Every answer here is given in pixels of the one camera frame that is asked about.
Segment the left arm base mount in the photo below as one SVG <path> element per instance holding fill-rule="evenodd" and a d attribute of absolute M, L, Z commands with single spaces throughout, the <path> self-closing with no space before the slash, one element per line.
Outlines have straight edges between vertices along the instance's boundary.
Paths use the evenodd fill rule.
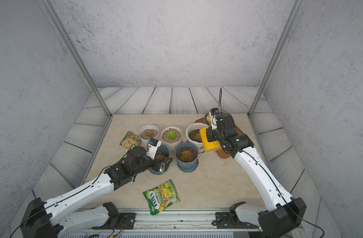
<path fill-rule="evenodd" d="M 102 207 L 107 209 L 108 220 L 99 227 L 93 227 L 93 230 L 132 230 L 134 228 L 136 213 L 120 213 L 112 202 L 104 203 Z"/>

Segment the yellow plastic watering can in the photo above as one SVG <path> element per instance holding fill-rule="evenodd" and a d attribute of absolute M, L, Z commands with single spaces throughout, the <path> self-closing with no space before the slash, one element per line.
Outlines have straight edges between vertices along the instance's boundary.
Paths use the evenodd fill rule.
<path fill-rule="evenodd" d="M 213 152 L 221 149 L 220 143 L 214 137 L 209 141 L 207 132 L 210 130 L 211 127 L 205 127 L 199 131 L 205 152 Z"/>

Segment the white ribbed pot green succulent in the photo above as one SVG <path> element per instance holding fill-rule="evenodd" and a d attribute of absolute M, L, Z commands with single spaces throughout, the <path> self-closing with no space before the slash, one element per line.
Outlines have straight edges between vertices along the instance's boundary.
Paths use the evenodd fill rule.
<path fill-rule="evenodd" d="M 182 131 L 177 127 L 167 127 L 161 132 L 161 140 L 170 151 L 175 151 L 182 143 Z"/>

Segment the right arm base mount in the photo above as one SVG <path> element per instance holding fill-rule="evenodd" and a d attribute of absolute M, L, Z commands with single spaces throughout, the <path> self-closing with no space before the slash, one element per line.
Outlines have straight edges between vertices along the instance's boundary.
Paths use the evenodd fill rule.
<path fill-rule="evenodd" d="M 246 204 L 246 202 L 242 201 L 232 205 L 229 212 L 216 212 L 216 219 L 211 225 L 218 229 L 258 229 L 258 226 L 248 222 L 241 222 L 237 217 L 235 209 L 243 204 Z"/>

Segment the blue pot succulent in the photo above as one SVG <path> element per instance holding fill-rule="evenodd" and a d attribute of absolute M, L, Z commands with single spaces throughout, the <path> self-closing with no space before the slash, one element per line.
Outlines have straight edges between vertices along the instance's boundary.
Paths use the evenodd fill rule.
<path fill-rule="evenodd" d="M 164 145 L 161 145 L 158 149 L 157 149 L 157 152 L 156 152 L 156 155 L 155 155 L 155 159 L 159 160 L 159 161 L 162 161 L 164 158 L 168 158 L 170 156 L 170 152 L 169 152 L 169 149 L 164 146 Z M 155 175 L 160 175 L 161 172 L 157 172 L 153 169 L 150 169 L 149 170 L 152 174 L 155 174 Z"/>
<path fill-rule="evenodd" d="M 198 150 L 192 143 L 180 144 L 175 150 L 175 155 L 181 171 L 191 173 L 198 167 Z"/>

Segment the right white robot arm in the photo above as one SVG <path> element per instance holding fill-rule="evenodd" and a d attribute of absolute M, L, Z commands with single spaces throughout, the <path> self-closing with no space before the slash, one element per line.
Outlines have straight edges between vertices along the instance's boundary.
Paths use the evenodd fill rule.
<path fill-rule="evenodd" d="M 211 124 L 200 130 L 206 152 L 222 148 L 247 172 L 258 189 L 264 206 L 240 202 L 231 207 L 233 226 L 258 226 L 268 238 L 280 238 L 301 225 L 306 204 L 294 198 L 275 178 L 258 154 L 251 139 L 238 133 L 231 114 L 217 108 L 209 112 Z"/>

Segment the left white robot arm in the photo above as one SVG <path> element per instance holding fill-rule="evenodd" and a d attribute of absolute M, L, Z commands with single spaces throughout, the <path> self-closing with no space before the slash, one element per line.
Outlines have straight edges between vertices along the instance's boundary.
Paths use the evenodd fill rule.
<path fill-rule="evenodd" d="M 119 224 L 120 213 L 113 203 L 82 212 L 78 209 L 134 181 L 138 174 L 149 169 L 163 174 L 172 161 L 173 158 L 157 160 L 145 148 L 133 147 L 90 182 L 46 201 L 41 198 L 31 201 L 17 229 L 24 238 L 62 238 L 93 227 L 114 229 Z"/>

